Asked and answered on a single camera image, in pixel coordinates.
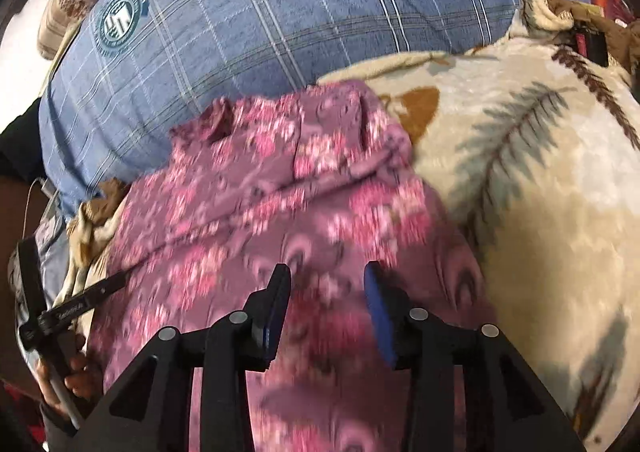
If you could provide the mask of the person's left hand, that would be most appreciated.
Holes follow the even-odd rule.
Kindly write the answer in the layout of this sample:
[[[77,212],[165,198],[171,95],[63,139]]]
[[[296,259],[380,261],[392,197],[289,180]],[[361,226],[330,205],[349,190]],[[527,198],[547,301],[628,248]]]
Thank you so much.
[[[94,406],[103,396],[102,373],[100,369],[81,351],[70,359],[72,374],[63,380],[65,388],[76,397],[86,400]],[[70,420],[70,413],[65,409],[51,384],[49,365],[39,359],[36,365],[36,379],[43,396],[44,403],[64,420]]]

